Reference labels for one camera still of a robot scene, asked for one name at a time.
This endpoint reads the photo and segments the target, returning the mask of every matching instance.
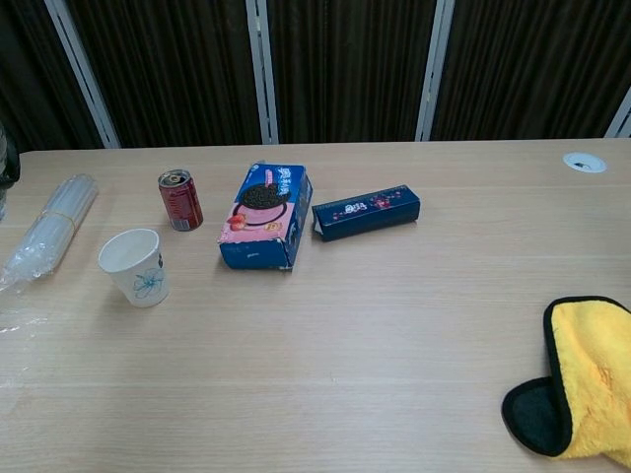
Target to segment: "blue flower print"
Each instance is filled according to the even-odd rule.
[[[162,289],[162,282],[165,280],[165,270],[162,268],[151,268],[145,271],[144,275],[137,274],[134,281],[134,291],[136,299],[145,299],[157,294]]]

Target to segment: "metal window frame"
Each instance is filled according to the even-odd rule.
[[[604,133],[605,138],[631,138],[631,87],[624,96],[611,124]]]
[[[277,145],[278,120],[276,117],[274,71],[269,43],[267,0],[245,0],[245,10],[247,12],[247,30],[252,55],[261,142],[263,145]]]
[[[416,122],[416,141],[429,141],[432,134],[455,4],[456,0],[437,0],[436,2],[430,49],[427,54],[425,77],[423,78],[421,106]]]
[[[90,115],[97,126],[103,146],[105,148],[120,148],[120,142],[109,117],[101,89],[99,89],[99,84],[95,79],[65,0],[44,0],[44,3],[57,30],[57,35],[61,40]]]

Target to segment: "oreo box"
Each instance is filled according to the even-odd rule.
[[[421,200],[407,185],[314,205],[314,231],[324,241],[414,222]]]
[[[304,166],[253,165],[219,237],[226,264],[291,269],[312,193]]]

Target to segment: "wooden table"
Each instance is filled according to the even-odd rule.
[[[609,170],[567,168],[587,151]],[[631,141],[28,153],[4,260],[64,178],[101,193],[56,274],[0,295],[1,471],[609,472],[553,462],[500,403],[546,374],[555,298],[631,303]],[[249,164],[308,166],[314,203],[407,183],[406,225],[322,243],[296,268],[227,269],[215,240]],[[172,231],[157,188],[192,172],[205,216]],[[131,307],[97,266],[113,235],[164,239],[172,293]]]

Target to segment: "can lid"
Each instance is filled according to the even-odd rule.
[[[158,183],[163,187],[175,187],[184,184],[190,179],[190,173],[184,169],[168,170],[158,178]]]

